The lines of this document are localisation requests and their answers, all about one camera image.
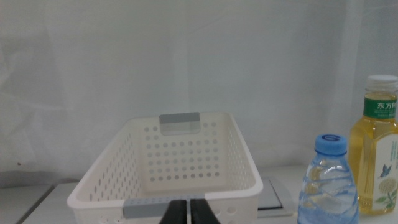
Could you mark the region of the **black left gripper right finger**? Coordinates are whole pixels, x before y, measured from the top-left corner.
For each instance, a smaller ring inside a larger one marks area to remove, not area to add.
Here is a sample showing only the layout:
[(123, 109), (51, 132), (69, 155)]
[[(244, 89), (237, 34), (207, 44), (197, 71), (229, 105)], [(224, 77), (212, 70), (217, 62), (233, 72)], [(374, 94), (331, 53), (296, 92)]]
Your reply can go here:
[(190, 201), (191, 224), (220, 224), (205, 199)]

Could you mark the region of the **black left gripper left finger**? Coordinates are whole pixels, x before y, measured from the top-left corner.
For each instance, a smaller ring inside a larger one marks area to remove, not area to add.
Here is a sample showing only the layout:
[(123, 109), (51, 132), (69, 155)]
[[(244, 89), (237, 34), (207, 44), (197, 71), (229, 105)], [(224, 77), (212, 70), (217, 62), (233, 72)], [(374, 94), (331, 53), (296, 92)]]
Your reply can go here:
[(187, 224), (187, 201), (171, 201), (159, 224)]

